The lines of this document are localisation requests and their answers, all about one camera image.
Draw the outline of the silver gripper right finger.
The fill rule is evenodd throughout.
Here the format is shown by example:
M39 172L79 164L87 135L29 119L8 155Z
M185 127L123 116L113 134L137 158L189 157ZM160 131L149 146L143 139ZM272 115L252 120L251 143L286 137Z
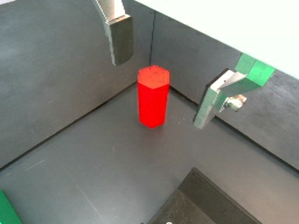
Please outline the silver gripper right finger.
M239 111L247 101L243 94L262 88L275 70L267 63L242 53L235 70L226 69L207 85L193 125L203 129L224 109Z

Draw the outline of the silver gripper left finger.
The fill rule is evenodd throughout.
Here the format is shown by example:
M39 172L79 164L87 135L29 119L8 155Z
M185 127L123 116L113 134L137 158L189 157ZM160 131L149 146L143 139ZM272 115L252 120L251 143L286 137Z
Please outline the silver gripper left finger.
M120 66L133 56L133 18L121 0L92 0L103 20L112 64Z

